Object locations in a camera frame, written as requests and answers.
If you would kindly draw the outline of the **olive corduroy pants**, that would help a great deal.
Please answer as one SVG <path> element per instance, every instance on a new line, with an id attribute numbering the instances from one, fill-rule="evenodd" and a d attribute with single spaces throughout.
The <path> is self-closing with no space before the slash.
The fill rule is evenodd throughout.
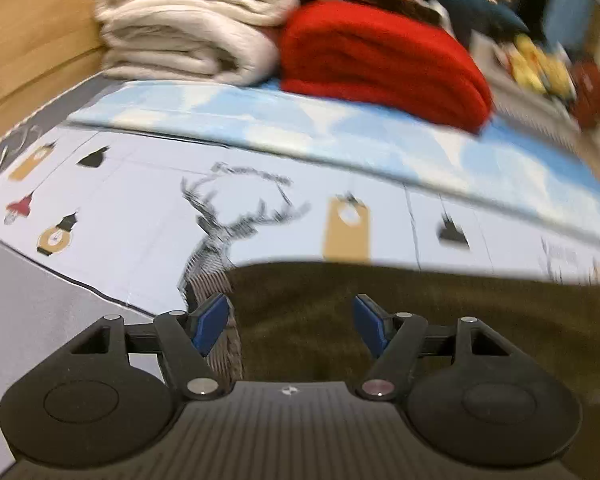
<path id="1" fill-rule="evenodd" d="M 600 479 L 600 285 L 279 262 L 182 278 L 178 291 L 189 309 L 230 297 L 227 342 L 210 364 L 233 380 L 357 382 L 372 362 L 352 321 L 359 294 L 434 325 L 480 318 L 581 397 L 583 424 L 565 463 Z"/>

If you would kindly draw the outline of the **patterned deer bed sheet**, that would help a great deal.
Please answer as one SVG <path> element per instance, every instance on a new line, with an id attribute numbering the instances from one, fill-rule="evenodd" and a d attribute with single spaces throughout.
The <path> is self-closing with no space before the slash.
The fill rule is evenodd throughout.
<path id="1" fill-rule="evenodd" d="M 0 479 L 583 479 L 565 463 L 581 397 L 472 315 L 427 321 L 410 391 L 370 401 L 371 354 L 351 383 L 215 372 L 219 292 L 204 359 L 225 393 L 181 399 L 152 321 L 201 306 L 182 278 L 307 262 L 600 285 L 600 240 L 360 170 L 69 122 L 121 86 L 91 78 L 0 141 Z"/>

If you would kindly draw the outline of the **blue cloud pattern quilt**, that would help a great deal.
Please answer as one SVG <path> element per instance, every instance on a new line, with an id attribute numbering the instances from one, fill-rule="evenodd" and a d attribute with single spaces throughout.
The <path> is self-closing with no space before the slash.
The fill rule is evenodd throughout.
<path id="1" fill-rule="evenodd" d="M 592 171 L 499 117 L 472 136 L 392 108 L 273 88 L 131 81 L 68 119 L 360 170 L 600 240 L 600 181 Z"/>

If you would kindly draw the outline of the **red folded blanket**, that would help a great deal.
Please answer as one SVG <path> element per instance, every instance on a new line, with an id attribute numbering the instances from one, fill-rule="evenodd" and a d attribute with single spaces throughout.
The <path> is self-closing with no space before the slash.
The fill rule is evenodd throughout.
<path id="1" fill-rule="evenodd" d="M 476 134 L 492 93 L 469 52 L 440 26 L 343 1 L 291 15 L 279 39 L 286 92 L 403 110 Z"/>

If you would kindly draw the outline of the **yellow plush toy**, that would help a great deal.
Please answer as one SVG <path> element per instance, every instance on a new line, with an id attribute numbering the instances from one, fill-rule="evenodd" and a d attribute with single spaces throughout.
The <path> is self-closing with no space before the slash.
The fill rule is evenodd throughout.
<path id="1" fill-rule="evenodd" d="M 518 35 L 502 49 L 506 70 L 521 88 L 562 102 L 576 98 L 576 88 L 565 62 L 556 55 L 547 54 L 527 35 Z"/>

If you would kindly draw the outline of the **dark red cushion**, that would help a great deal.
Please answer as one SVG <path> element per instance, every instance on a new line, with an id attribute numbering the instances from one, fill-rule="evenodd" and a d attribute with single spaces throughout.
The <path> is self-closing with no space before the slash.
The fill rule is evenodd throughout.
<path id="1" fill-rule="evenodd" d="M 571 79 L 576 97 L 569 110 L 583 131 L 593 130 L 600 124 L 600 66 L 592 60 L 573 65 Z"/>

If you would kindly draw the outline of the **cream folded blanket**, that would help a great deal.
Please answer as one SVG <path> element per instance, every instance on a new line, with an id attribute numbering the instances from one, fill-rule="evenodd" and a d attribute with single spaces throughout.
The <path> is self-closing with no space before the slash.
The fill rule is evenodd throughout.
<path id="1" fill-rule="evenodd" d="M 252 86 L 278 65 L 277 34 L 299 0 L 94 0 L 117 79 Z"/>

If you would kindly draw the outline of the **teal shark plush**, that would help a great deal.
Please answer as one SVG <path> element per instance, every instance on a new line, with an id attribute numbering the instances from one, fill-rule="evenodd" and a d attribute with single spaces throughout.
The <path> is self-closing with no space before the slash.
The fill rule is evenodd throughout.
<path id="1" fill-rule="evenodd" d="M 528 34 L 522 19 L 508 6 L 489 0 L 436 0 L 448 12 L 455 38 L 469 49 L 473 32 Z"/>

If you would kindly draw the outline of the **blue curtain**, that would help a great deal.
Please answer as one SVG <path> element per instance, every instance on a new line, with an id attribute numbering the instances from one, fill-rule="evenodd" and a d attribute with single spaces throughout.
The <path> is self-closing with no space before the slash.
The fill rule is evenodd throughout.
<path id="1" fill-rule="evenodd" d="M 549 44 L 569 52 L 580 51 L 585 42 L 595 0 L 548 0 L 542 27 Z"/>

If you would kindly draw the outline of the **wooden bed frame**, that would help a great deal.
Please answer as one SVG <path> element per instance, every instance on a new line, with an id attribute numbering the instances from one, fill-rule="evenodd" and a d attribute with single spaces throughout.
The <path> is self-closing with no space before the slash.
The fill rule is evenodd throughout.
<path id="1" fill-rule="evenodd" d="M 0 0 L 0 137 L 100 69 L 93 0 Z"/>

